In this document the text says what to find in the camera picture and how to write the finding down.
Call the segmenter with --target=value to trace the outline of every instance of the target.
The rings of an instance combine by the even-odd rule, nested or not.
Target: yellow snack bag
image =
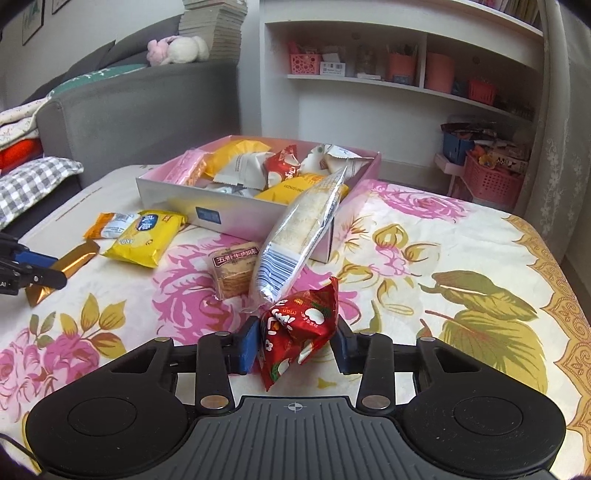
[[[162,210],[144,210],[103,256],[155,268],[187,217]]]
[[[236,155],[253,152],[268,152],[271,149],[258,140],[234,140],[208,155],[204,174],[214,178]]]
[[[304,173],[299,177],[293,177],[292,179],[282,181],[274,187],[259,193],[255,198],[289,205],[300,193],[309,189],[311,186],[316,185],[325,178],[325,176],[317,175],[316,173]],[[340,190],[340,199],[344,199],[348,193],[349,187],[343,185]]]

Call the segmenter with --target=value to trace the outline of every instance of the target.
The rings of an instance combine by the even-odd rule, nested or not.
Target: stuffed animal
[[[161,65],[164,59],[168,56],[168,47],[169,44],[180,38],[177,35],[173,35],[172,37],[163,38],[160,41],[151,40],[148,42],[148,55],[146,59],[150,63],[150,66],[155,67],[156,65]]]
[[[207,61],[209,49],[201,37],[167,37],[148,43],[147,60],[152,67],[169,63]]]

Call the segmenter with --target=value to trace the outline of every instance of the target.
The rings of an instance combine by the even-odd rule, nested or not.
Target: screw
[[[219,410],[224,408],[230,401],[223,395],[208,395],[201,399],[201,406],[208,410]]]
[[[368,395],[361,403],[364,407],[370,408],[371,410],[383,410],[390,406],[390,399],[383,395]]]

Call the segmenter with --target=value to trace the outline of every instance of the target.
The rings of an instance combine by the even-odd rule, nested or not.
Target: folded blanket
[[[6,150],[0,151],[0,175],[6,175],[23,163],[39,157],[43,153],[38,138],[21,140]]]
[[[0,177],[0,230],[50,194],[64,179],[84,171],[81,163],[45,157],[15,168]]]
[[[39,138],[35,116],[48,101],[41,98],[0,113],[0,150],[27,138]]]

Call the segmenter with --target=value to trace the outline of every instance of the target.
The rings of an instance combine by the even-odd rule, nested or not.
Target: biscuit package
[[[219,300],[248,293],[259,245],[247,242],[222,248],[209,255],[210,269]]]
[[[155,268],[187,218],[180,213],[144,210],[103,255]]]

